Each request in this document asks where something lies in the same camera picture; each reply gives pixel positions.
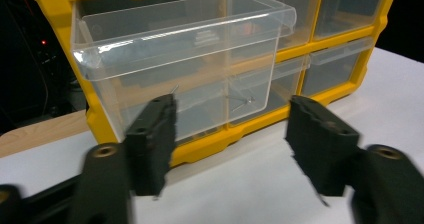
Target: tabletop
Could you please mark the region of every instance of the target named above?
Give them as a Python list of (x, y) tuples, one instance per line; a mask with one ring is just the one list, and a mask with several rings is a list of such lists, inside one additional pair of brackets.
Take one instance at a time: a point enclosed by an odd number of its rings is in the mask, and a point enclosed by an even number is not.
[[(360, 146), (406, 153), (424, 173), (424, 64), (375, 48), (361, 87), (328, 108), (361, 133)], [(284, 140), (286, 121), (223, 152), (172, 169), (159, 200), (133, 198), (136, 223), (353, 223), (345, 196), (321, 201)], [(88, 131), (0, 158), (0, 183), (33, 195), (75, 174), (96, 144)]]

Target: black clamp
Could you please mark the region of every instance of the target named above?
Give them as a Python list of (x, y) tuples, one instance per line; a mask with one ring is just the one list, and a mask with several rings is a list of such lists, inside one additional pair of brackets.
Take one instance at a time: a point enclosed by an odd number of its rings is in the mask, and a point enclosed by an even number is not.
[(150, 101), (121, 144), (101, 144), (85, 156), (80, 175), (28, 198), (0, 185), (1, 224), (132, 223), (131, 190), (158, 196), (175, 149), (176, 101)]
[(318, 102), (293, 96), (290, 104), (286, 140), (319, 194), (342, 196), (352, 186), (358, 224), (423, 223), (424, 178), (405, 154), (360, 149), (359, 133)]

